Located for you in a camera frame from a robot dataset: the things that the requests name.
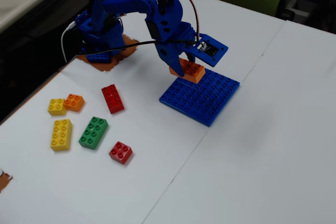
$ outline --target small yellow brick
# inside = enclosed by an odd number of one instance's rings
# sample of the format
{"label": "small yellow brick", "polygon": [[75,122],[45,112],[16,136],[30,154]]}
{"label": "small yellow brick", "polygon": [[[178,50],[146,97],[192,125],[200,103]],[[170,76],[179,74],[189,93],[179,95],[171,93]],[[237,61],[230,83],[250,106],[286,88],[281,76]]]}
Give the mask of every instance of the small yellow brick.
{"label": "small yellow brick", "polygon": [[51,99],[48,112],[50,115],[65,115],[65,99]]}
{"label": "small yellow brick", "polygon": [[55,121],[50,147],[57,151],[64,151],[70,147],[72,123],[69,119]]}

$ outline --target blue robotic arm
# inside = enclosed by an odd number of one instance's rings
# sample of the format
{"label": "blue robotic arm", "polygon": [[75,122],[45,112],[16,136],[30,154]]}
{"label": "blue robotic arm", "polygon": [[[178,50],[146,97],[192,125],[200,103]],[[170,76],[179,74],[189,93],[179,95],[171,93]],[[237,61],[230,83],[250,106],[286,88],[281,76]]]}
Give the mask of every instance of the blue robotic arm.
{"label": "blue robotic arm", "polygon": [[[214,67],[228,50],[228,47],[206,34],[196,32],[191,24],[182,22],[182,5],[179,0],[95,0],[92,17],[88,12],[76,18],[86,45],[94,51],[123,47],[123,27],[120,15],[126,13],[146,13],[145,19],[160,58],[178,75],[184,76],[179,55],[187,54],[189,61],[195,58]],[[98,55],[87,55],[90,62],[109,62],[118,51]]]}

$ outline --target white panel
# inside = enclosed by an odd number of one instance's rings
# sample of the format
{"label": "white panel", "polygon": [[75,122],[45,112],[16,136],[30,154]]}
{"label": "white panel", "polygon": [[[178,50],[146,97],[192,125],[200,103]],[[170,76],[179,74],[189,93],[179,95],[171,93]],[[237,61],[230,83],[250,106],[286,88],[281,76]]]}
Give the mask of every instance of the white panel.
{"label": "white panel", "polygon": [[336,223],[335,52],[286,23],[144,224]]}
{"label": "white panel", "polygon": [[[242,81],[283,22],[216,0],[194,1],[201,31],[230,47],[215,71]],[[193,22],[189,4],[183,1],[184,20]],[[126,34],[150,39],[144,18],[123,17]],[[0,127],[0,168],[15,179],[0,195],[0,223],[140,224],[208,130],[159,102],[175,78],[153,45],[110,72],[80,60],[67,66]],[[101,88],[113,83],[125,111],[111,115]],[[51,117],[50,99],[69,93],[84,97],[82,111]],[[109,123],[96,151],[78,143],[92,116]],[[71,146],[54,153],[50,138],[59,118],[73,123]],[[134,151],[127,166],[108,155],[117,141]]]}

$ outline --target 2x4 green brick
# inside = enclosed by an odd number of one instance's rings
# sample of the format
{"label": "2x4 green brick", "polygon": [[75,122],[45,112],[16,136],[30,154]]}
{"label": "2x4 green brick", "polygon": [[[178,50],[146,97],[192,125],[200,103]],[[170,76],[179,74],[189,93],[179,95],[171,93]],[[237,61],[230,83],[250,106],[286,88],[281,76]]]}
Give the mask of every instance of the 2x4 green brick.
{"label": "2x4 green brick", "polygon": [[86,148],[96,149],[107,126],[105,119],[93,117],[80,138],[79,144]]}

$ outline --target small red brick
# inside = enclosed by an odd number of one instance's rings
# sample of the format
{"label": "small red brick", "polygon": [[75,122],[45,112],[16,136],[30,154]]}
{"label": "small red brick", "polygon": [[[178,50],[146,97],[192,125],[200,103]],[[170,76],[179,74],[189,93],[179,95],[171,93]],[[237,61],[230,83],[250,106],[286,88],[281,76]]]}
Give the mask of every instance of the small red brick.
{"label": "small red brick", "polygon": [[125,164],[132,154],[132,149],[123,143],[117,142],[109,154],[115,161]]}

